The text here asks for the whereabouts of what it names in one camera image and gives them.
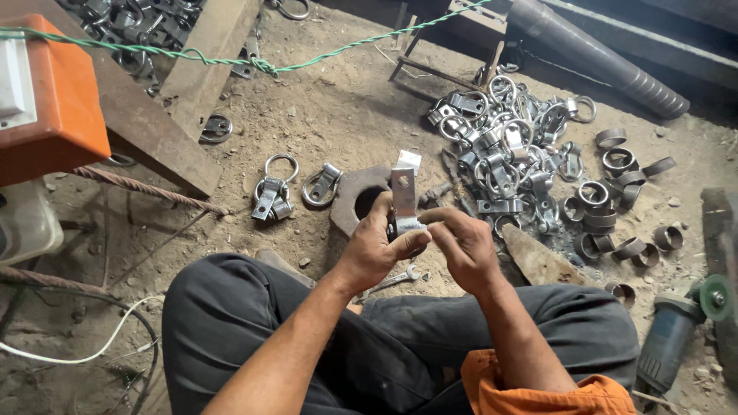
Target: rebar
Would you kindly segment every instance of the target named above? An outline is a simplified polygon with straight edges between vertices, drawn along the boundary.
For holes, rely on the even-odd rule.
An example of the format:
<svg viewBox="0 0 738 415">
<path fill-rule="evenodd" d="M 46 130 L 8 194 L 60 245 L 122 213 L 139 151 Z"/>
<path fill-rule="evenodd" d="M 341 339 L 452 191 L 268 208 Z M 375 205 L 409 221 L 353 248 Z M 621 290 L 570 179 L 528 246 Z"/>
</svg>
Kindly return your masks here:
<svg viewBox="0 0 738 415">
<path fill-rule="evenodd" d="M 211 203 L 200 202 L 199 200 L 191 199 L 189 197 L 177 194 L 174 192 L 166 191 L 161 188 L 157 188 L 150 185 L 145 185 L 138 180 L 130 179 L 128 177 L 118 176 L 117 174 L 103 171 L 98 168 L 83 166 L 78 167 L 72 171 L 72 173 L 85 177 L 87 179 L 97 180 L 98 182 L 109 183 L 111 185 L 120 186 L 121 188 L 128 189 L 130 191 L 136 191 L 146 193 L 147 195 L 160 197 L 162 199 L 168 199 L 175 203 L 182 203 L 183 205 L 192 206 L 205 210 L 207 212 L 214 212 L 220 216 L 228 214 L 228 210 L 222 207 L 215 206 Z"/>
<path fill-rule="evenodd" d="M 51 275 L 39 274 L 38 272 L 33 271 L 18 270 L 11 267 L 0 267 L 0 281 L 41 285 L 44 287 L 73 288 L 84 292 L 93 292 L 94 294 L 112 297 L 109 292 L 94 285 L 70 281 Z"/>
</svg>

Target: wooden beam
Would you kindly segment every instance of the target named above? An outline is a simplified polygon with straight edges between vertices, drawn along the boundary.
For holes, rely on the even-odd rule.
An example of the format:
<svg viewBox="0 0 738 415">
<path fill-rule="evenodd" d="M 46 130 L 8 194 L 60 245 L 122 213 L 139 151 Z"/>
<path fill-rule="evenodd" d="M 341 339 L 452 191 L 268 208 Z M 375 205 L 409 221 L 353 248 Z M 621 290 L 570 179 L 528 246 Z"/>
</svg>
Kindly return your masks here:
<svg viewBox="0 0 738 415">
<path fill-rule="evenodd" d="M 209 0 L 187 39 L 206 58 L 236 59 L 249 35 L 259 0 Z M 194 141 L 218 102 L 232 65 L 204 65 L 179 59 L 156 97 L 166 112 Z"/>
<path fill-rule="evenodd" d="M 67 36 L 89 38 L 54 0 L 0 0 L 0 10 L 4 17 L 38 13 Z M 187 137 L 107 51 L 84 50 L 92 57 L 111 144 L 175 185 L 209 196 L 223 168 Z"/>
</svg>

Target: steel pipe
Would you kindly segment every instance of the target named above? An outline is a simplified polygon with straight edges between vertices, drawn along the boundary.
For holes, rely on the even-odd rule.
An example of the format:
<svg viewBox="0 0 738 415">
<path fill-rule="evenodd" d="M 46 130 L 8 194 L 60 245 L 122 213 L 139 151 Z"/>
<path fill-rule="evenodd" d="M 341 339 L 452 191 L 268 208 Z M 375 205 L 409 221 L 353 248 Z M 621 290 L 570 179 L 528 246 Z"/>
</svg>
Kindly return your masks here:
<svg viewBox="0 0 738 415">
<path fill-rule="evenodd" d="M 679 118 L 689 109 L 684 97 L 537 0 L 515 0 L 508 21 L 566 58 L 588 66 L 602 81 L 664 119 Z"/>
</svg>

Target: black cable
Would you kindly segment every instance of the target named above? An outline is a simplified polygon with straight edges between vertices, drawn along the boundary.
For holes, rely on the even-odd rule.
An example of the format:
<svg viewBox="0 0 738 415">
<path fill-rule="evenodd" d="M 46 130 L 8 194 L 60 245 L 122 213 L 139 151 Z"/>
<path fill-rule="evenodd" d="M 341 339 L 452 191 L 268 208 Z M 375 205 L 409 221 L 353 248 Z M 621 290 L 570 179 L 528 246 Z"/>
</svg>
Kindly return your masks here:
<svg viewBox="0 0 738 415">
<path fill-rule="evenodd" d="M 57 292 L 60 294 L 81 295 L 83 297 L 96 298 L 98 300 L 102 300 L 107 303 L 118 306 L 121 309 L 124 309 L 125 311 L 128 311 L 131 308 L 128 304 L 121 303 L 120 301 L 114 298 L 107 297 L 105 295 L 97 294 L 94 292 L 85 292 L 85 291 L 80 291 L 78 289 L 62 288 L 62 287 L 40 287 L 38 285 L 24 284 L 24 283 L 12 283 L 8 285 L 16 285 L 16 284 L 23 285 L 23 286 L 29 287 L 31 289 L 36 289 L 39 291 Z M 139 411 L 141 411 L 141 407 L 143 406 L 144 399 L 146 399 L 147 397 L 146 392 L 148 391 L 149 383 L 151 383 L 151 379 L 154 377 L 154 369 L 156 368 L 156 362 L 159 359 L 159 342 L 156 341 L 156 332 L 154 332 L 154 329 L 151 327 L 151 325 L 146 320 L 146 318 L 141 313 L 139 313 L 137 310 L 131 311 L 131 314 L 137 319 L 139 319 L 139 321 L 141 321 L 143 326 L 146 328 L 146 331 L 151 336 L 151 342 L 154 345 L 154 357 L 151 359 L 151 369 L 149 369 L 148 376 L 144 380 L 143 388 L 141 389 L 141 394 L 139 394 L 138 399 L 136 399 L 136 404 L 131 410 L 131 415 L 137 415 Z"/>
</svg>

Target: hand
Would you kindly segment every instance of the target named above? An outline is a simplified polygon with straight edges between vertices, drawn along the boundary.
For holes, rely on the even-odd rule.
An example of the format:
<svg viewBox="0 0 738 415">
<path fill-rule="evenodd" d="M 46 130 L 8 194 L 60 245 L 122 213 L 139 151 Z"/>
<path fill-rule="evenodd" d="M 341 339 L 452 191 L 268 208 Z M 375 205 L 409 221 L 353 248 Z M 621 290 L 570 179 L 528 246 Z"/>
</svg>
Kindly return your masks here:
<svg viewBox="0 0 738 415">
<path fill-rule="evenodd" d="M 390 243 L 387 215 L 392 211 L 392 192 L 379 194 L 371 212 L 356 227 L 341 259 L 326 275 L 351 296 L 377 285 L 397 261 L 410 258 L 415 250 L 432 240 L 428 231 L 414 230 Z"/>
<path fill-rule="evenodd" d="M 418 220 L 429 224 L 428 231 L 446 256 L 451 276 L 464 291 L 478 299 L 491 294 L 499 282 L 506 281 L 486 222 L 451 207 L 427 210 Z"/>
</svg>

